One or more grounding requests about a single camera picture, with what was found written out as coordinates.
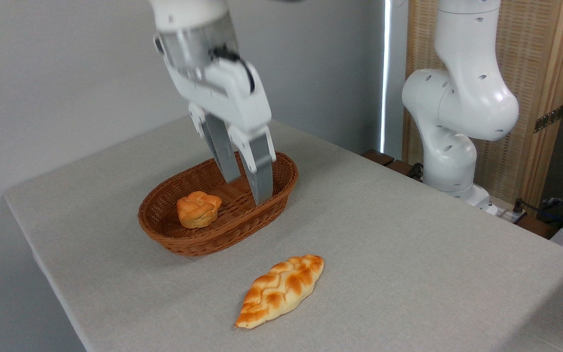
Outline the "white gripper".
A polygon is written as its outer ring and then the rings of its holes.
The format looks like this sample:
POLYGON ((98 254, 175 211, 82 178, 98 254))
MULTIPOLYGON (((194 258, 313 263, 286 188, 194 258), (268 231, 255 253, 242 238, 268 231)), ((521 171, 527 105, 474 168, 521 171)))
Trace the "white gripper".
POLYGON ((219 58, 203 69, 199 80, 180 74, 168 58, 164 62, 179 94, 190 102, 197 134, 208 145, 226 183, 241 176, 233 143, 256 205, 268 201, 273 194, 272 163, 276 161, 268 128, 272 112, 255 67, 219 58), (230 125, 228 131, 225 122, 230 125))

